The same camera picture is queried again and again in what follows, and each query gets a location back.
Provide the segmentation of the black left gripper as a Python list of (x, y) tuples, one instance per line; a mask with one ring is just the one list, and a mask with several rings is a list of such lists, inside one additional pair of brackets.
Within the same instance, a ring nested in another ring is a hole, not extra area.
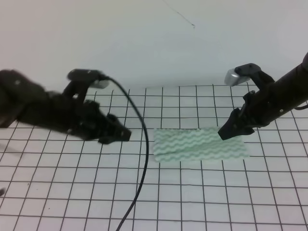
[(92, 100), (61, 101), (61, 132), (101, 144), (129, 141), (131, 131), (113, 114), (104, 115)]

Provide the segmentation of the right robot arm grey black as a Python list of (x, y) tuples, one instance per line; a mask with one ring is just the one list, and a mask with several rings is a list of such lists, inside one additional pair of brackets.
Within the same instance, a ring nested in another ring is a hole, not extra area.
[(238, 66), (227, 72), (225, 84), (233, 87), (252, 80), (258, 91), (243, 96), (242, 108), (234, 109), (218, 131), (223, 140), (251, 135), (254, 128), (266, 127), (289, 111), (304, 110), (308, 100), (308, 58), (275, 81), (253, 63)]

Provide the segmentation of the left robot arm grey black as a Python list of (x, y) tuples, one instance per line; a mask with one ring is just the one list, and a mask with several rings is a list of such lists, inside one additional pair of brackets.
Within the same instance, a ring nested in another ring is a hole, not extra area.
[(14, 121), (47, 128), (101, 144), (129, 141), (131, 131), (113, 114), (87, 100), (89, 88), (104, 88), (109, 77), (98, 70), (75, 69), (62, 93), (46, 91), (16, 70), (0, 72), (0, 126)]

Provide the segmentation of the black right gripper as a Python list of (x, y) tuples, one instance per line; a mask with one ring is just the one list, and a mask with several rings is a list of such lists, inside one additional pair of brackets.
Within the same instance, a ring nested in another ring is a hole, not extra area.
[(222, 140), (253, 134), (254, 128), (265, 127), (279, 117), (277, 90), (250, 91), (244, 97), (241, 110), (234, 109), (227, 122), (219, 129)]

